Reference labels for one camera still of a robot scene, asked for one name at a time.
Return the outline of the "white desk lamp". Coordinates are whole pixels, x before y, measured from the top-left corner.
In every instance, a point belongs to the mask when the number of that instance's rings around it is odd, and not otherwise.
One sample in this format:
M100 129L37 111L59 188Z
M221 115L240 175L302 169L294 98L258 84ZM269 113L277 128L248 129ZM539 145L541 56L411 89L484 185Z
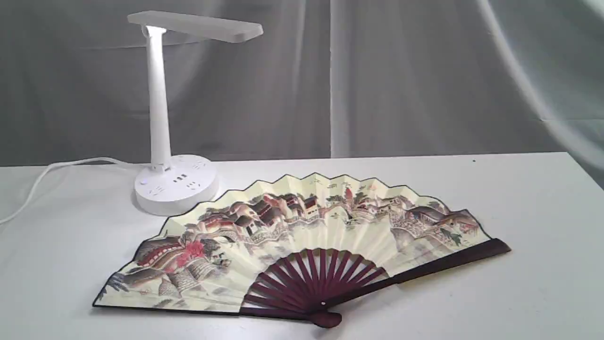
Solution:
M218 192L216 166L194 155L173 155L168 118L163 36L184 33L203 39L243 43L264 33L255 22L201 17L164 11L129 14L127 20L142 28L146 40L151 163L134 181L136 202L147 213L175 216L190 211L197 203L211 200Z

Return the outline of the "painted paper folding fan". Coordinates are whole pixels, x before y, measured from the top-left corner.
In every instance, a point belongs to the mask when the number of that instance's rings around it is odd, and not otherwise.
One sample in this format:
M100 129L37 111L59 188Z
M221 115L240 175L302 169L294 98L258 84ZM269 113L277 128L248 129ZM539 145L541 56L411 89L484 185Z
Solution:
M92 305L333 328L339 304L510 251L470 211L406 185L285 175L166 219Z

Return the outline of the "grey backdrop curtain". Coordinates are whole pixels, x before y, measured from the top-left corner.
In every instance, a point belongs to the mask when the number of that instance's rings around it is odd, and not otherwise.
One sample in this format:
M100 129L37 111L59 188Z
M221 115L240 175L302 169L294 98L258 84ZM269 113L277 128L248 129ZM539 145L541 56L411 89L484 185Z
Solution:
M213 161L568 152L603 184L601 0L3 0L1 164L150 159L142 29L164 35L173 153Z

